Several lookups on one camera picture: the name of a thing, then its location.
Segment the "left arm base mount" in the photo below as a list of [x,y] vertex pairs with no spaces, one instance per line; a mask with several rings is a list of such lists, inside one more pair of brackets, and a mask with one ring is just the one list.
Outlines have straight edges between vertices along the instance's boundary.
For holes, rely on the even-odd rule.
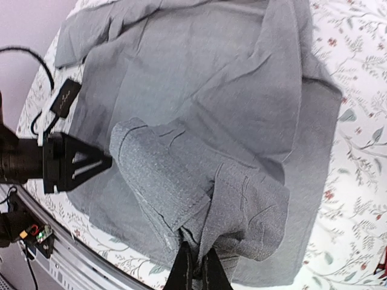
[[22,241],[28,250],[32,250],[32,255],[41,253],[49,259],[54,250],[54,231],[48,224],[30,225],[18,234],[18,239]]

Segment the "grey long sleeve shirt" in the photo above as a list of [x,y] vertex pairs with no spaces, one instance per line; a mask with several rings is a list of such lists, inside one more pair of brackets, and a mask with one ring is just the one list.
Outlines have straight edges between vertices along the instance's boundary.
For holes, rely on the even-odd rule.
[[342,95],[312,52],[308,1],[115,1],[62,25],[84,64],[70,134],[113,158],[67,193],[101,230],[202,282],[293,283],[320,205]]

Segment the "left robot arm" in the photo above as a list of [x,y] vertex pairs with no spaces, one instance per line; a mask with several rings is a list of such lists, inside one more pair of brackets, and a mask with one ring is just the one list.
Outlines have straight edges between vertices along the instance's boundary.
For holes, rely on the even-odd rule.
[[43,180],[44,192],[70,192],[112,166],[112,157],[63,132],[44,138],[19,138],[1,114],[1,184]]

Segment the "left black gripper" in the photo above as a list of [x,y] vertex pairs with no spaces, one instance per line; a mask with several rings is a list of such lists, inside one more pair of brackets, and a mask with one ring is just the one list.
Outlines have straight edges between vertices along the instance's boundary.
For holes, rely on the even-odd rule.
[[45,194],[74,190],[111,166],[112,157],[102,149],[77,138],[71,139],[63,132],[44,139],[42,180]]

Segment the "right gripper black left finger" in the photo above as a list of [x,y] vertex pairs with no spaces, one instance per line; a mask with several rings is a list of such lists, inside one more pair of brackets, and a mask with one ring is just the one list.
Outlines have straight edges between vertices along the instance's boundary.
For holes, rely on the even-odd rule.
[[194,262],[191,248],[184,241],[177,253],[164,290],[192,290]]

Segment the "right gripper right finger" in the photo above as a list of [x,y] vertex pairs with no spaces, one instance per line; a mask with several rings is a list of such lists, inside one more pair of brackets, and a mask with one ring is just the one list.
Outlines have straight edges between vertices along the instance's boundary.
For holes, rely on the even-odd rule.
[[232,290],[232,286],[214,248],[203,257],[202,282],[203,290]]

